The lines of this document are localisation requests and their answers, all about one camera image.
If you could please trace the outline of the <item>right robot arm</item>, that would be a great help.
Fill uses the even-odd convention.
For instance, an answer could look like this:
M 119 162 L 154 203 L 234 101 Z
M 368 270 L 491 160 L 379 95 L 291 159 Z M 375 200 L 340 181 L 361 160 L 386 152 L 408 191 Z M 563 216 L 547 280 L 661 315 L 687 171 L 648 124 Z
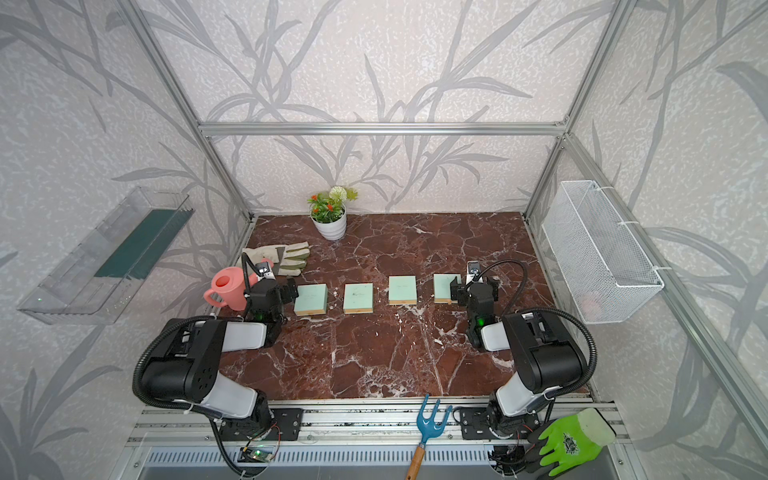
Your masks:
M 508 351 L 515 372 L 482 408 L 459 410 L 465 440 L 525 439 L 557 397 L 580 389 L 596 368 L 597 350 L 586 326 L 549 307 L 494 314 L 497 283 L 450 282 L 451 300 L 467 309 L 467 337 L 477 349 Z

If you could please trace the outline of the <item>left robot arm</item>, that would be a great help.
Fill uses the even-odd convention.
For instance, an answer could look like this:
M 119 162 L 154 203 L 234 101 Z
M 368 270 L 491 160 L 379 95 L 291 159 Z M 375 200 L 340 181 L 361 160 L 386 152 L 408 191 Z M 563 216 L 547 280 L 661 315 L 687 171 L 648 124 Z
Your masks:
M 244 386 L 220 371 L 227 352 L 260 350 L 275 344 L 285 321 L 284 307 L 312 303 L 312 290 L 294 280 L 281 284 L 269 273 L 220 272 L 205 299 L 236 317 L 175 318 L 140 356 L 134 394 L 161 409 L 192 411 L 212 424 L 218 443 L 265 438 L 295 441 L 303 411 L 269 406 L 264 392 Z

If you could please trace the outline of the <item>mint drawer jewelry box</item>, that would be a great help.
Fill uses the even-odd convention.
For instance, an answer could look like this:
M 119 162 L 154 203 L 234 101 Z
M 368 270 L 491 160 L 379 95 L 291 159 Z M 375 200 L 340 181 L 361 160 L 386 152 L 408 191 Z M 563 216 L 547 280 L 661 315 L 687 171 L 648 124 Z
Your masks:
M 388 302 L 390 305 L 415 305 L 417 303 L 415 276 L 390 276 Z

